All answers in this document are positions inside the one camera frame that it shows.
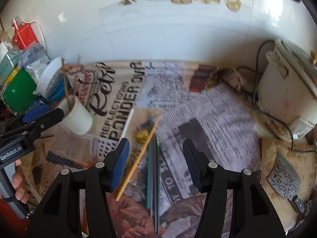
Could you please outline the orange sleeve forearm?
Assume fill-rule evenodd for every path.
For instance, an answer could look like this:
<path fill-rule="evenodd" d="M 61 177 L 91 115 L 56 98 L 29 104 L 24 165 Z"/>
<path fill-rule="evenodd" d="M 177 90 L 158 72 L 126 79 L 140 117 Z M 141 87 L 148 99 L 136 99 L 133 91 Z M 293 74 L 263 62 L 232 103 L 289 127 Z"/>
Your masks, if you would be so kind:
<path fill-rule="evenodd" d="M 1 237 L 25 237 L 29 219 L 20 219 L 12 208 L 1 199 Z"/>

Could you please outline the person's left hand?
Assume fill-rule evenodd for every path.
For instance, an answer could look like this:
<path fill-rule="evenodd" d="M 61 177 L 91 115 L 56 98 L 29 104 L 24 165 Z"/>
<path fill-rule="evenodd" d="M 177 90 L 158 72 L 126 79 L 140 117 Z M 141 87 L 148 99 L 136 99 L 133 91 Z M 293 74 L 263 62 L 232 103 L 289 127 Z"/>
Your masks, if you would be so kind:
<path fill-rule="evenodd" d="M 15 197 L 20 202 L 26 204 L 28 201 L 28 194 L 26 191 L 25 176 L 21 168 L 21 160 L 16 160 L 14 164 L 16 166 L 16 173 L 12 178 L 12 186 L 16 190 Z"/>

